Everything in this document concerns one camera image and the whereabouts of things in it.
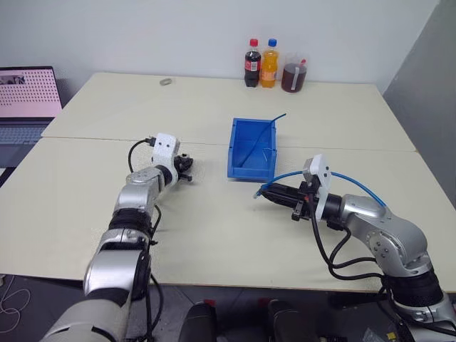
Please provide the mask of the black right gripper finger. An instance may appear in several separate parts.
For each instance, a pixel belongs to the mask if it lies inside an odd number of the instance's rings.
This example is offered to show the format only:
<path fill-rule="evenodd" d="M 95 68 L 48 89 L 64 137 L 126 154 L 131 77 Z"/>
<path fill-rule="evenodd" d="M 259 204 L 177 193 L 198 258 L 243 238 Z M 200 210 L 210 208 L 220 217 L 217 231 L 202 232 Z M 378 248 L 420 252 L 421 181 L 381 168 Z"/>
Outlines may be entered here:
<path fill-rule="evenodd" d="M 295 208 L 298 203 L 298 200 L 294 197 L 287 197 L 278 194 L 265 194 L 265 198 L 270 202 L 289 208 Z"/>
<path fill-rule="evenodd" d="M 285 197 L 297 197 L 298 188 L 283 185 L 279 183 L 271 183 L 261 188 L 261 195 L 266 196 L 285 196 Z"/>

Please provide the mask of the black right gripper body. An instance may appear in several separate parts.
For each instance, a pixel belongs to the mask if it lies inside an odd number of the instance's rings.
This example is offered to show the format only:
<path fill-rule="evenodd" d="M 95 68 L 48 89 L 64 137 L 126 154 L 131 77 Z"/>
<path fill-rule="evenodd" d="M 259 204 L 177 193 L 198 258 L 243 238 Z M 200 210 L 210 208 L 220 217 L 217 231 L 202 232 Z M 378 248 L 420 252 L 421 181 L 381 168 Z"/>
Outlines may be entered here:
<path fill-rule="evenodd" d="M 301 219 L 310 220 L 315 214 L 315 198 L 318 192 L 318 183 L 303 181 L 297 190 L 297 203 L 291 214 L 291 219 L 299 221 Z"/>

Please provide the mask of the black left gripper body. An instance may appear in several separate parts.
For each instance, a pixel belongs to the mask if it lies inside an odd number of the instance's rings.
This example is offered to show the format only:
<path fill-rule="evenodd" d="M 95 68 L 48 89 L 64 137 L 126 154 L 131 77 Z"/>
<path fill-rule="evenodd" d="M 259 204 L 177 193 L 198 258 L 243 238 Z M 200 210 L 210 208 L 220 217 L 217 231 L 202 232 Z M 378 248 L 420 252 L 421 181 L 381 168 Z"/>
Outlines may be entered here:
<path fill-rule="evenodd" d="M 174 166 L 175 166 L 175 169 L 176 169 L 176 171 L 178 173 L 178 179 L 180 179 L 180 173 L 185 173 L 186 174 L 187 170 L 183 170 L 182 169 L 182 155 L 177 155 L 174 158 Z"/>

